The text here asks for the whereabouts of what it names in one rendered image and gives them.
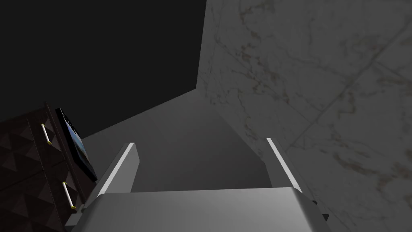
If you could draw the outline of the dark brown cabinet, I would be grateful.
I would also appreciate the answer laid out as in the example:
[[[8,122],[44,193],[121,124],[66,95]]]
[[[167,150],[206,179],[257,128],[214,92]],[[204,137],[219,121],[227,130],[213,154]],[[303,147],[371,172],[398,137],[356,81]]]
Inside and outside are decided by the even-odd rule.
[[[74,162],[47,104],[0,123],[0,232],[70,232],[70,216],[81,212],[96,182]]]

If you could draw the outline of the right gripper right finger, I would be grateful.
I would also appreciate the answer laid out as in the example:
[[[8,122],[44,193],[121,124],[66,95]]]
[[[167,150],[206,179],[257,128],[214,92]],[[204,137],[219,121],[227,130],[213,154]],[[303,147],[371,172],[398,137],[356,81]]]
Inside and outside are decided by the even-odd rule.
[[[302,179],[279,142],[266,138],[265,152],[263,162],[272,187],[293,187],[302,193]]]

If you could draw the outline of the black framed picture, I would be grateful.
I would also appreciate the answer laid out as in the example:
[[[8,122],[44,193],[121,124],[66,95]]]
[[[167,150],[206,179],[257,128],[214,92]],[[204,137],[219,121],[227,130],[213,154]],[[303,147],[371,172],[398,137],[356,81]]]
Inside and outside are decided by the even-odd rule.
[[[96,182],[96,173],[94,172],[94,169],[90,163],[86,149],[78,132],[61,108],[55,109],[55,112],[61,124],[64,136],[67,139],[68,147],[74,162],[92,182]]]

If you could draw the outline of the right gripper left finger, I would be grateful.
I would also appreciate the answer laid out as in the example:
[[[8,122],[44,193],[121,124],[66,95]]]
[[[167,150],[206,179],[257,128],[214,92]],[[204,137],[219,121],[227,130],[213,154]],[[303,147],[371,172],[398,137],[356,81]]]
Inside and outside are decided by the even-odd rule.
[[[135,143],[126,143],[115,156],[108,169],[88,197],[86,209],[99,195],[130,193],[139,167],[140,159]]]

